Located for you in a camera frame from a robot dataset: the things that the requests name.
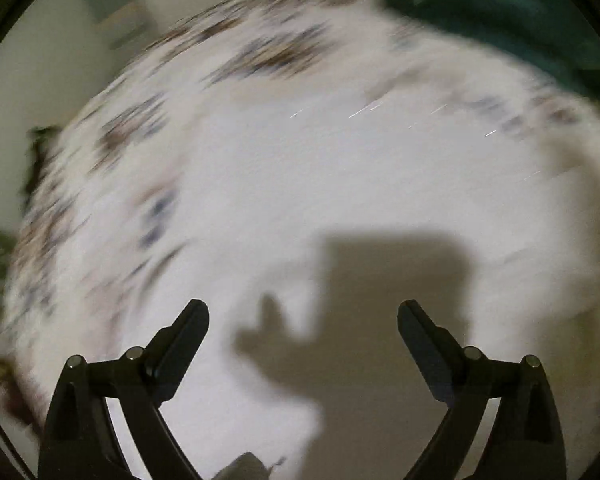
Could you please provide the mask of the dark green jacket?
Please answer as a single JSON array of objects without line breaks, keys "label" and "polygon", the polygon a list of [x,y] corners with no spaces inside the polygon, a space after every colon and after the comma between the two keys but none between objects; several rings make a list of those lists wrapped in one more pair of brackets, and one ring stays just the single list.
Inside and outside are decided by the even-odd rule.
[{"label": "dark green jacket", "polygon": [[385,6],[503,50],[600,104],[600,0],[382,0]]}]

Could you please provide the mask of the floral white fleece blanket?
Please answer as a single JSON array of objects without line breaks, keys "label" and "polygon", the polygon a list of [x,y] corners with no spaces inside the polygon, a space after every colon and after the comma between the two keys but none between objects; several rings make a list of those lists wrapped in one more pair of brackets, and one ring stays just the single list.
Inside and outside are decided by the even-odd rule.
[{"label": "floral white fleece blanket", "polygon": [[163,414],[206,477],[400,479],[441,419],[396,329],[417,300],[550,378],[567,472],[600,452],[600,106],[379,0],[230,0],[61,131],[6,292],[18,385],[121,356],[189,300]]}]

